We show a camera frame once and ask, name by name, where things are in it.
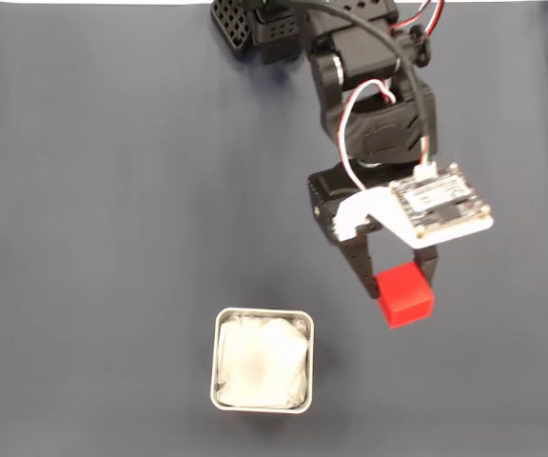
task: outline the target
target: black cable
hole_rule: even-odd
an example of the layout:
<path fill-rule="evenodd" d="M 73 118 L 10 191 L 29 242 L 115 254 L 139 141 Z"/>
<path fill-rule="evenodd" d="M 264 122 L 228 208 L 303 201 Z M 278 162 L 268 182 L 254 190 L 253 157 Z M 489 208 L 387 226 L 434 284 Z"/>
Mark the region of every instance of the black cable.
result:
<path fill-rule="evenodd" d="M 412 92 L 414 92 L 414 100 L 416 102 L 416 111 L 418 112 L 418 121 L 421 123 L 422 127 L 422 136 L 427 136 L 430 138 L 428 132 L 428 122 L 426 120 L 426 105 L 424 104 L 424 97 L 422 97 L 422 92 L 418 86 L 418 78 L 416 76 L 416 71 L 414 70 L 414 65 L 407 58 L 401 47 L 388 35 L 387 31 L 382 31 L 374 27 L 369 21 L 365 21 L 356 14 L 353 14 L 344 8 L 334 5 L 332 3 L 325 3 L 327 0 L 274 0 L 275 3 L 283 5 L 286 7 L 305 7 L 307 10 L 319 10 L 331 14 L 332 16 L 345 19 L 346 21 L 354 24 L 357 27 L 365 30 L 370 35 L 378 38 L 387 48 L 395 53 L 401 62 L 401 67 L 405 71 L 407 80 L 411 87 Z"/>

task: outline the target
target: metal container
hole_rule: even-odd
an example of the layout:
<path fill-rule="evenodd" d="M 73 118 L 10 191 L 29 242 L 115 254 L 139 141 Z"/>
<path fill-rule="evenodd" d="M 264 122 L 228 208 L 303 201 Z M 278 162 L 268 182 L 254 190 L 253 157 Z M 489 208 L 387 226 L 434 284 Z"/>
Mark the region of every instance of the metal container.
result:
<path fill-rule="evenodd" d="M 269 407 L 229 407 L 217 400 L 217 351 L 219 348 L 219 329 L 222 322 L 232 316 L 250 317 L 272 317 L 283 318 L 288 321 L 293 319 L 304 319 L 308 327 L 308 351 L 306 360 L 306 393 L 305 401 L 298 407 L 292 409 L 280 409 Z M 215 322 L 215 343 L 213 346 L 213 370 L 210 380 L 210 400 L 213 405 L 223 411 L 252 411 L 252 412 L 275 412 L 278 414 L 301 414 L 306 411 L 312 403 L 312 379 L 314 377 L 314 321 L 303 311 L 285 311 L 280 309 L 256 309 L 256 308 L 226 308 L 219 313 Z"/>

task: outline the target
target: gray fabric backdrop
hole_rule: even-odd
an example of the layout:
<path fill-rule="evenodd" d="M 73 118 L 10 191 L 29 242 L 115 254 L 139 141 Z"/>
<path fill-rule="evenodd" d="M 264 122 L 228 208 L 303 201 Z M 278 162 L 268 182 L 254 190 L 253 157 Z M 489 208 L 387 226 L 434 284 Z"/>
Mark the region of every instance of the gray fabric backdrop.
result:
<path fill-rule="evenodd" d="M 389 331 L 311 218 L 305 62 L 236 63 L 207 6 L 0 5 L 0 457 L 548 456 L 548 5 L 449 5 L 433 47 L 440 161 L 497 222 Z M 210 404 L 225 307 L 313 316 L 305 415 Z"/>

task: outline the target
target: circuit board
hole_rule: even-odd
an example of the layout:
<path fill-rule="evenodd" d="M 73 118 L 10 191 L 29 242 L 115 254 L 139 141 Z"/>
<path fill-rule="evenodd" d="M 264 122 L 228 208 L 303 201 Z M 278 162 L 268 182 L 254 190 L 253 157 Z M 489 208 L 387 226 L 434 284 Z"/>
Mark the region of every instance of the circuit board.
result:
<path fill-rule="evenodd" d="M 418 237 L 487 217 L 491 211 L 456 164 L 431 179 L 411 176 L 391 182 L 390 188 Z"/>

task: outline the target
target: red block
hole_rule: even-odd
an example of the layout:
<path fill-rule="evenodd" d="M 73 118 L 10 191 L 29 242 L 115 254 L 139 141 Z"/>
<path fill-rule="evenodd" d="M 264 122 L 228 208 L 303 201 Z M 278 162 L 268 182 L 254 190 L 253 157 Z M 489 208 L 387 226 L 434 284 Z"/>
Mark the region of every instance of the red block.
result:
<path fill-rule="evenodd" d="M 415 262 L 376 275 L 380 307 L 388 326 L 397 328 L 430 316 L 435 294 Z"/>

